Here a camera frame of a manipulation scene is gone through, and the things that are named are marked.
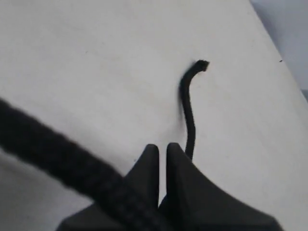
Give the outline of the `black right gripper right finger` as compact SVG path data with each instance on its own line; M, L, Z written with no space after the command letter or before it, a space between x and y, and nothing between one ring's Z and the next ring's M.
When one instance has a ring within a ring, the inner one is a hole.
M277 220L232 197L193 164L178 143L167 146L167 194L159 211L176 231L280 231Z

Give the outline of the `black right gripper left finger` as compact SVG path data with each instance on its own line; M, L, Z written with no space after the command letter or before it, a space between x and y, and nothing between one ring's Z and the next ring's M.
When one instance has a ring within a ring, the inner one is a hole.
M149 216L158 206L159 150L146 145L126 176L112 168L89 174L78 191L93 204L65 218L59 231L151 231Z

